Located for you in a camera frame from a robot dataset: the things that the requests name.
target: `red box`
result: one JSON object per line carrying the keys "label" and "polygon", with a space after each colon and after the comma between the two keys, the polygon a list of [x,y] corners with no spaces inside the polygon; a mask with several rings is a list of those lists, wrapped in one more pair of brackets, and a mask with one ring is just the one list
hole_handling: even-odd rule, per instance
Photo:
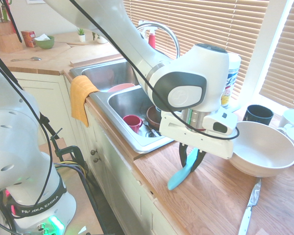
{"label": "red box", "polygon": [[22,36],[24,38],[25,45],[27,47],[36,47],[36,43],[34,38],[36,38],[34,31],[21,31]]}

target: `knife block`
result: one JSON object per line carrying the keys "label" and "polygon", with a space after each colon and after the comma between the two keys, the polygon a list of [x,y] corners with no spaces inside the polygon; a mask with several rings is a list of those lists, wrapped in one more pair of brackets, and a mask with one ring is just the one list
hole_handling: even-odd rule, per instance
{"label": "knife block", "polygon": [[13,26],[10,21],[0,21],[0,51],[13,53],[23,50],[22,43],[16,33],[13,32]]}

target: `white blinds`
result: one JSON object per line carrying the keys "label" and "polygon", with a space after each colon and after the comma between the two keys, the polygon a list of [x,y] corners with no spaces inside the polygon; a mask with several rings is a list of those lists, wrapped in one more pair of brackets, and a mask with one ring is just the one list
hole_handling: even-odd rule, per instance
{"label": "white blinds", "polygon": [[[268,0],[124,0],[132,22],[155,21],[177,36],[181,55],[194,44],[219,46],[242,58],[232,96],[238,98],[265,15]],[[175,57],[175,46],[164,31],[156,31],[156,49]]]}
{"label": "white blinds", "polygon": [[260,94],[288,108],[294,108],[294,3]]}

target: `orange towel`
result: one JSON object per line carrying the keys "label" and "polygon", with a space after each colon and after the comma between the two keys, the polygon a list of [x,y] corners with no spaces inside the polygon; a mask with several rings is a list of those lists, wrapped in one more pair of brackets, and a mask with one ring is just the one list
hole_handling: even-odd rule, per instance
{"label": "orange towel", "polygon": [[88,120],[85,112],[85,99],[92,92],[99,92],[88,77],[81,75],[73,79],[71,83],[71,108],[72,117],[82,121],[88,127]]}

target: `butcher block counter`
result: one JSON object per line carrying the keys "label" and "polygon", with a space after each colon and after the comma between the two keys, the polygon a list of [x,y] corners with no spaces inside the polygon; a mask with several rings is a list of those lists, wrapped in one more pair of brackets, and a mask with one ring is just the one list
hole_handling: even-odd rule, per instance
{"label": "butcher block counter", "polygon": [[[103,54],[117,54],[109,45],[69,45],[56,42],[50,50],[26,48],[24,51],[2,54],[0,57],[12,71],[65,74],[71,81],[71,61]],[[10,62],[16,58],[38,56],[42,61]],[[206,154],[203,162],[177,188],[169,191],[169,178],[182,168],[178,143],[172,142],[151,153],[135,153],[111,124],[101,109],[87,98],[87,105],[97,116],[107,136],[119,148],[135,175],[148,186],[163,208],[163,215],[179,234],[235,235],[238,233],[250,193],[256,178],[248,176],[222,158]],[[245,108],[236,112],[239,120]],[[277,127],[279,116],[271,126]],[[294,235],[294,165],[276,177],[262,182],[258,205],[252,210],[248,235]]]}

